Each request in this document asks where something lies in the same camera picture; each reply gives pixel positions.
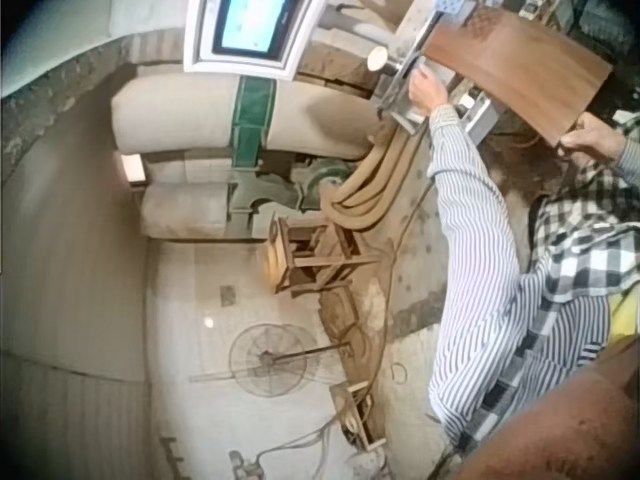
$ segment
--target striped shirt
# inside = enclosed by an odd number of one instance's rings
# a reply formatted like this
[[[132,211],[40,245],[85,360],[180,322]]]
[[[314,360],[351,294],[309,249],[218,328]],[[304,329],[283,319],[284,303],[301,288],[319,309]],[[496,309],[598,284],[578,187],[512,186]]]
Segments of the striped shirt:
[[[540,310],[546,273],[520,273],[505,201],[453,107],[436,109],[430,129],[429,176],[438,190],[449,267],[429,397],[456,444]],[[618,168],[627,183],[640,188],[638,144],[627,142]],[[528,352],[502,421],[592,362],[607,343],[610,319],[606,296],[563,304],[541,348]]]

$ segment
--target man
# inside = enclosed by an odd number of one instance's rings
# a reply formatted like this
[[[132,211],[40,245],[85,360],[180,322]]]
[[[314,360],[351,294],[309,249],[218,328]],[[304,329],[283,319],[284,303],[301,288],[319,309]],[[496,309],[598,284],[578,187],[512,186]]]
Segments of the man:
[[[429,175],[450,252],[429,396],[452,445],[469,455],[607,345],[635,334],[640,145],[581,117],[561,149],[583,168],[571,189],[541,202],[531,267],[521,274],[504,199],[446,88],[422,67],[410,97],[430,117]]]

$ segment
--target brown wood panel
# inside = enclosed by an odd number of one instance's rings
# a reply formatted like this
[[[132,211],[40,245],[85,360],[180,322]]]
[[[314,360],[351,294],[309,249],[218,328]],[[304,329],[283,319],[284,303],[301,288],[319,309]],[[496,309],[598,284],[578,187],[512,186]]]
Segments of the brown wood panel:
[[[611,72],[561,33],[488,7],[479,7],[462,27],[440,23],[424,54],[473,80],[553,146]]]

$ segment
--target brown hose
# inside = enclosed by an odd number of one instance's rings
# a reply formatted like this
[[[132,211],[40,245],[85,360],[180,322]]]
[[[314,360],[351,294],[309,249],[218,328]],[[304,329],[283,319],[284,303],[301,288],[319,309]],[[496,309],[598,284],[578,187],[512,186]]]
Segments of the brown hose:
[[[352,209],[344,209],[338,205],[333,205],[331,203],[331,192],[325,191],[321,195],[322,212],[331,221],[349,230],[364,230],[379,222],[380,219],[382,219],[382,217],[389,211],[389,208],[391,208],[393,201],[397,197],[400,187],[402,186],[407,173],[409,173],[409,169],[413,163],[413,158],[420,147],[423,136],[424,129],[421,129],[409,140],[402,156],[398,160],[397,167],[395,168],[393,175],[389,179],[387,187],[380,196],[380,200],[375,204],[375,207],[371,211],[364,215],[353,217],[349,214]]]
[[[358,166],[358,169],[333,193],[334,202],[342,202],[353,195],[366,182],[371,174],[376,170],[385,154],[390,148],[390,140],[397,131],[395,122],[388,123],[382,128],[376,138],[375,145],[367,158]]]
[[[409,133],[405,129],[398,130],[373,181],[340,203],[345,207],[357,207],[381,193],[393,175],[398,160],[402,158],[402,152],[409,138]]]

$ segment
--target hand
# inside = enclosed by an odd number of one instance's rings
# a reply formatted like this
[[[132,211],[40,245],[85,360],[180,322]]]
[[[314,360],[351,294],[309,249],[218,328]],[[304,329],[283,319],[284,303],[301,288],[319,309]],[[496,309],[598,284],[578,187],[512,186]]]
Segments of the hand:
[[[626,139],[590,113],[583,113],[576,129],[560,138],[558,153],[569,156],[579,166],[596,161],[615,163],[622,156]]]
[[[436,108],[449,103],[449,93],[444,84],[424,65],[421,65],[411,76],[409,98],[427,116],[430,116]]]

